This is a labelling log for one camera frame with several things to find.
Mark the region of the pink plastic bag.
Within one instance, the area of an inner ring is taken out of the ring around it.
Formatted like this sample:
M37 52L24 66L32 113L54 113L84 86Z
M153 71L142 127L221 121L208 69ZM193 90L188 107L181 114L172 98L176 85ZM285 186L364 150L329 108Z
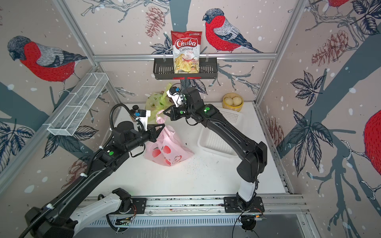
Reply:
M185 147L178 134L171 126L165 126L156 142L147 142L145 159L162 166L173 166L194 156Z

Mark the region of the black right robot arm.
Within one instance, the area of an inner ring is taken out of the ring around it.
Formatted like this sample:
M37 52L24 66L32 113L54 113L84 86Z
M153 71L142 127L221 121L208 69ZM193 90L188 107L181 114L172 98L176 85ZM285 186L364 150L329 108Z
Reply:
M267 165L267 146L248 138L229 123L220 111L211 104L205 104L199 91L195 87L181 90L175 86L170 87L167 96L175 105L163 111L171 121L181 118L192 118L197 124L220 136L242 160L237 167L241 177L241 185L236 198L231 203L234 210L246 212L254 208L258 189L258 176L264 172Z

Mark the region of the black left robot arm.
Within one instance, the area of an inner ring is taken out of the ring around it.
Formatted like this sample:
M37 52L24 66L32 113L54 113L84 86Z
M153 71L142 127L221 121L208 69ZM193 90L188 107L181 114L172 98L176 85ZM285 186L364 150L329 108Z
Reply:
M21 233L24 238L73 238L79 231L112 212L128 212L132 206L131 195L117 188L101 200L79 209L79 205L107 177L115 172L128 158L131 151L155 142L164 124L144 124L148 111L132 112L125 104L115 105L110 112L112 134L106 143L94 153L85 172L61 194L44 207L33 207L25 214L27 228Z

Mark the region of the red peach top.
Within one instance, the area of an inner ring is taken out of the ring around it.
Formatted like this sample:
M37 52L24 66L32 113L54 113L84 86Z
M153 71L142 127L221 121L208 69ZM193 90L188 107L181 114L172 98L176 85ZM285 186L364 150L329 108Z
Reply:
M171 153L171 149L170 149L170 147L168 147L168 146L164 146L163 149L162 149L162 151L163 151L164 153L166 153L166 154L170 154L170 153Z

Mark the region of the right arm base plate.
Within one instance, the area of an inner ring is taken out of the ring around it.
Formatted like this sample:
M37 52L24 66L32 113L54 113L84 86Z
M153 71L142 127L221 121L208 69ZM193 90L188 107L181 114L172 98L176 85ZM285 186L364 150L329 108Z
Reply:
M259 196L254 196L252 200L246 202L238 194L236 194L236 196L224 197L223 204L226 213L265 212L263 200Z

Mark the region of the green avocado print plastic bag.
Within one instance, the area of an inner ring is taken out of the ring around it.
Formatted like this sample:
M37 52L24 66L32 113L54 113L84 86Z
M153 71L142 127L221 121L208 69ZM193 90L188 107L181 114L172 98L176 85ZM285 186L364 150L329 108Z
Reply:
M167 95L167 91L170 90L172 86L173 85L171 83L168 83L164 91L153 93L148 97L145 104L145 109L151 111L151 115L148 118L149 124L156 123L156 116L159 112L174 104L173 100Z

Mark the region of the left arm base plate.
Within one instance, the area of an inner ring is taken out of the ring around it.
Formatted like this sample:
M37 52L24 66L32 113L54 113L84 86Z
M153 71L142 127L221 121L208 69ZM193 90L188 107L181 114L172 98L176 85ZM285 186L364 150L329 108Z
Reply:
M131 198L129 202L122 201L121 206L117 211L110 215L140 215L145 213L147 199L146 198Z

